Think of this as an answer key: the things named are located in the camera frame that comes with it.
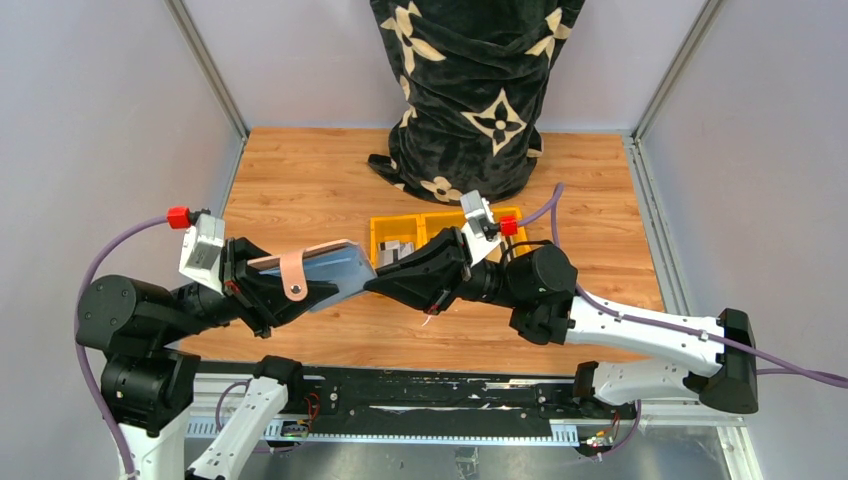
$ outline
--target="red connector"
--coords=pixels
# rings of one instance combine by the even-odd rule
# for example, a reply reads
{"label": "red connector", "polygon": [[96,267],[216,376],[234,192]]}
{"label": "red connector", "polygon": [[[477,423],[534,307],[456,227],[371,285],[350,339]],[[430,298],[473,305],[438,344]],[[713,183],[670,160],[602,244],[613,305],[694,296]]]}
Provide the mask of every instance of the red connector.
{"label": "red connector", "polygon": [[501,235],[511,237],[518,233],[518,220],[516,220],[513,215],[504,215],[501,217],[500,225]]}
{"label": "red connector", "polygon": [[174,230],[181,230],[191,226],[188,207],[171,207],[166,215],[168,225]]}

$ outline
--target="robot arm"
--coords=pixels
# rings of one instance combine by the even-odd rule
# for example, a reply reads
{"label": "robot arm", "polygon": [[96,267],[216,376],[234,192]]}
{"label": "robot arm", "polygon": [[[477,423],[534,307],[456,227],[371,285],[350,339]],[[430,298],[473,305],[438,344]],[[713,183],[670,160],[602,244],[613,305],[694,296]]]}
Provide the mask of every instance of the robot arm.
{"label": "robot arm", "polygon": [[[500,244],[504,225],[494,222],[488,202],[477,192],[463,196],[461,203],[467,219],[461,229],[446,228],[421,249],[378,269],[364,289],[431,315],[457,298],[491,303],[511,309],[510,327],[535,344],[591,343],[655,357],[623,365],[580,365],[574,398],[621,405],[640,398],[684,397],[727,412],[757,410],[753,357],[706,338],[725,336],[753,346],[743,312],[679,317],[581,296],[577,269],[552,244],[492,262],[485,257]],[[339,292],[332,282],[305,278],[300,279],[303,285],[284,289],[279,277],[262,275],[254,267],[257,259],[267,257],[246,239],[225,240],[223,220],[201,212],[192,214],[180,257],[180,272],[192,283],[169,292],[109,275],[83,293],[77,342],[106,354],[101,392],[136,456],[139,479],[182,476],[181,446],[200,358],[169,344],[239,318],[256,336],[267,338],[272,328]],[[599,304],[611,310],[602,311]],[[626,315],[686,325],[705,335],[697,338],[620,318]],[[304,409],[300,364],[268,357],[259,368],[269,362],[283,367],[254,375],[249,396],[212,447],[192,463],[186,478],[238,478],[270,418],[281,410]]]}

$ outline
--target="yellow compartment tray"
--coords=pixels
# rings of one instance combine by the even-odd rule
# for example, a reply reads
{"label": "yellow compartment tray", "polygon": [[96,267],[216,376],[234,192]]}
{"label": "yellow compartment tray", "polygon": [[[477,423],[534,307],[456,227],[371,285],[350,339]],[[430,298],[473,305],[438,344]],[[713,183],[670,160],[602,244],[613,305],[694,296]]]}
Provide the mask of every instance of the yellow compartment tray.
{"label": "yellow compartment tray", "polygon": [[[513,215],[517,220],[521,220],[521,209],[518,207],[493,208],[492,214],[496,222],[507,215]],[[399,240],[402,243],[412,242],[418,250],[438,235],[443,228],[463,225],[465,225],[465,215],[461,210],[396,217],[371,217],[371,264],[374,267],[377,266],[377,245],[383,242],[390,240]],[[519,228],[517,234],[509,237],[509,241],[511,243],[526,242],[527,231],[524,227]],[[515,249],[515,255],[522,255],[529,251],[530,247],[520,246]],[[500,249],[496,249],[488,258],[497,261],[500,256]]]}

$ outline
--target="wooden tabletop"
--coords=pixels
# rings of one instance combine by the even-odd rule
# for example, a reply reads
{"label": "wooden tabletop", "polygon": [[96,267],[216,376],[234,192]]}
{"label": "wooden tabletop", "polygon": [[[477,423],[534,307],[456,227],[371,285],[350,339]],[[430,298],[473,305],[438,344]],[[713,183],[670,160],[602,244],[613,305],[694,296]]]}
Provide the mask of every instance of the wooden tabletop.
{"label": "wooden tabletop", "polygon": [[[271,253],[349,238],[367,248],[372,216],[449,211],[404,194],[372,173],[371,153],[387,154],[386,130],[257,128],[250,134],[224,218],[227,236]],[[559,204],[562,248],[590,292],[662,309],[621,138],[544,135],[545,152],[527,188],[501,206],[532,213],[566,184]],[[528,228],[549,239],[545,216]],[[206,359],[259,360],[273,354],[303,363],[387,368],[573,374],[584,361],[632,361],[629,352],[587,345],[532,345],[509,328],[510,311],[456,301],[427,316],[365,294],[306,314],[254,338],[240,322],[182,342]]]}

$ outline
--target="black cloth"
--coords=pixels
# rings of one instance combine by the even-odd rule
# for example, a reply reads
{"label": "black cloth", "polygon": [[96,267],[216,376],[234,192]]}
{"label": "black cloth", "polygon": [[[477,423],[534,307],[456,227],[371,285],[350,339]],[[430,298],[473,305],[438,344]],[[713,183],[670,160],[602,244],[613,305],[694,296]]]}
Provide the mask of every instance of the black cloth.
{"label": "black cloth", "polygon": [[371,0],[409,109],[371,168],[418,198],[520,192],[542,153],[534,127],[583,0]]}

